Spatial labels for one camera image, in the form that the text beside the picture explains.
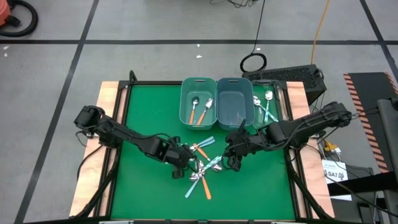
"green mat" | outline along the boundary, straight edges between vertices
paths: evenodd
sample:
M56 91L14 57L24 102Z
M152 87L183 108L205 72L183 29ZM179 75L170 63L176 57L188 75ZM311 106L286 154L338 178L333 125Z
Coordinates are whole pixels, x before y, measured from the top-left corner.
M178 118L180 86L133 86L126 125L142 133L180 136L192 145L210 136L216 142L203 150L212 159L227 146L227 131L216 123L207 131L192 131ZM207 161L198 153L198 158ZM294 220L294 211L282 151L258 152L243 159L240 172L207 170L212 199L207 200L202 182L189 198L190 172L172 179L173 167L123 144L111 212L112 219L193 220Z

